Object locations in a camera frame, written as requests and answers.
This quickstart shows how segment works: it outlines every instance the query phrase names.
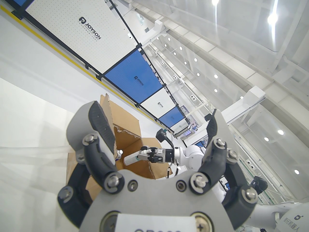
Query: cardboard box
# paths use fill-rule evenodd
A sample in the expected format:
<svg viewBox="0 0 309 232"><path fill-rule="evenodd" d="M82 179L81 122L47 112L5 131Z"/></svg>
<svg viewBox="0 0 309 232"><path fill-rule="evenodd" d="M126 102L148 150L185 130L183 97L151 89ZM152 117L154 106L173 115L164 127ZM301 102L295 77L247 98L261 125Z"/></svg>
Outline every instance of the cardboard box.
<svg viewBox="0 0 309 232"><path fill-rule="evenodd" d="M116 138L114 145L114 157L116 158L116 150L123 150L122 158L116 161L118 170L128 169L145 178L159 179L167 175L169 165L150 163L149 161L138 161L134 164L126 166L123 162L124 157L139 151L142 146L151 146L161 148L159 141L156 138L142 138L140 132L139 121L125 109L109 100L108 95L101 95L100 105L109 122L109 126L114 128ZM75 153L68 154L67 163L67 182L76 166ZM101 187L89 178L86 189L90 196L94 199L101 191Z"/></svg>

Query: hex bolt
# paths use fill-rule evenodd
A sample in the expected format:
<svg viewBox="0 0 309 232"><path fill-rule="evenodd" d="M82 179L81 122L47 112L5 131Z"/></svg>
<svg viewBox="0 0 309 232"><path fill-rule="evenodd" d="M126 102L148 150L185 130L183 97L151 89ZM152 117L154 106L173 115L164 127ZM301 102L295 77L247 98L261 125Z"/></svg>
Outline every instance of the hex bolt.
<svg viewBox="0 0 309 232"><path fill-rule="evenodd" d="M180 192L184 192L187 189L187 185L184 181L179 180L176 183L176 189Z"/></svg>

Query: white wall panel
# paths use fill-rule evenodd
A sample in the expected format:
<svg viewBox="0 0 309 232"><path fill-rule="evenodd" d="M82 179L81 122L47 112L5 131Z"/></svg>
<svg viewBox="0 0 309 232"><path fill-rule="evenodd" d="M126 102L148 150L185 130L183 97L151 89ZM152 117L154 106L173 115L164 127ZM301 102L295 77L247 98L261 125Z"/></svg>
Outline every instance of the white wall panel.
<svg viewBox="0 0 309 232"><path fill-rule="evenodd" d="M104 0L35 0L27 12L101 73L135 48Z"/></svg>
<svg viewBox="0 0 309 232"><path fill-rule="evenodd" d="M175 107L173 100L164 88L142 102L141 105L157 118L160 118Z"/></svg>

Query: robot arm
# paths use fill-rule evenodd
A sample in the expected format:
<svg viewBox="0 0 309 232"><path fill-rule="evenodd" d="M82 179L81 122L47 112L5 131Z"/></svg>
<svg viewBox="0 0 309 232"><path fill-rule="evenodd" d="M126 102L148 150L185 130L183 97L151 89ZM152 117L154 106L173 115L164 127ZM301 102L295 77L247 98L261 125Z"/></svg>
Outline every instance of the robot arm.
<svg viewBox="0 0 309 232"><path fill-rule="evenodd" d="M117 231L117 219L120 223L124 214L139 215L141 221L156 217L157 223L161 222L158 216L194 217L200 229L234 231L253 211L257 192L247 184L237 164L237 146L219 110L214 111L207 131L209 142L197 171L185 171L167 180L151 180L129 170L117 171L113 156L115 138L102 108L96 101L82 106L67 129L67 139L81 159L68 185L58 194L60 207L79 231L114 231L111 228L115 226ZM176 147L168 152L165 149L165 153L164 149L147 148L137 156L153 162L160 162L160 158L167 162L171 158L181 165L190 164L186 159L190 155L185 156ZM103 188L92 203L85 190L89 174ZM211 189L222 175L231 189L221 203Z"/></svg>

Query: joyson logo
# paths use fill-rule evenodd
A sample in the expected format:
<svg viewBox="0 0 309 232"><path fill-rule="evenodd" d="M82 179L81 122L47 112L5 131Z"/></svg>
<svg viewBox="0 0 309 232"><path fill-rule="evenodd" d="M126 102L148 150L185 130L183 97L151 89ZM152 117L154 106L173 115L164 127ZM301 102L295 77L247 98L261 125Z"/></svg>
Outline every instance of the joyson logo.
<svg viewBox="0 0 309 232"><path fill-rule="evenodd" d="M98 40L101 39L100 35L96 32L96 30L94 30L89 23L86 24L87 20L84 17L80 17L79 22L86 28L86 30L93 33Z"/></svg>
<svg viewBox="0 0 309 232"><path fill-rule="evenodd" d="M137 80L140 85L144 86L144 83L142 83L138 76L134 76L134 79Z"/></svg>

